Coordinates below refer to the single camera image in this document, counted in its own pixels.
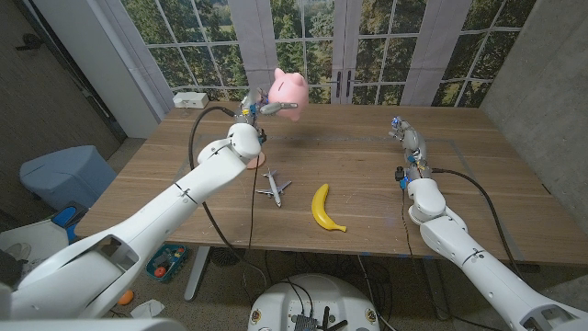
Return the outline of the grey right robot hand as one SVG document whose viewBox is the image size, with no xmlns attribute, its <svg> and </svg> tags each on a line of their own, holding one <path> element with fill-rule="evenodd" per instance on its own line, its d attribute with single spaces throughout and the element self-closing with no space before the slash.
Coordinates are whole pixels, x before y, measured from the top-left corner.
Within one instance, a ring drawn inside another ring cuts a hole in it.
<svg viewBox="0 0 588 331">
<path fill-rule="evenodd" d="M 401 142 L 405 158 L 409 163 L 427 159 L 425 138 L 408 121 L 401 117 L 394 117 L 389 135 Z"/>
</svg>

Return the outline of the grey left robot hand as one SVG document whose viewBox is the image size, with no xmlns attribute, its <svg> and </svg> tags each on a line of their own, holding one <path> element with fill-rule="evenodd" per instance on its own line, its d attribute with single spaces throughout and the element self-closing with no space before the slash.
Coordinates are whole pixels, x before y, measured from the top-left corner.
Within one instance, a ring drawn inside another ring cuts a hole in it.
<svg viewBox="0 0 588 331">
<path fill-rule="evenodd" d="M 299 110 L 299 104 L 293 102 L 270 102 L 267 92 L 257 88 L 251 89 L 243 98 L 234 119 L 237 123 L 255 126 L 259 115 L 285 115 L 290 110 Z"/>
</svg>

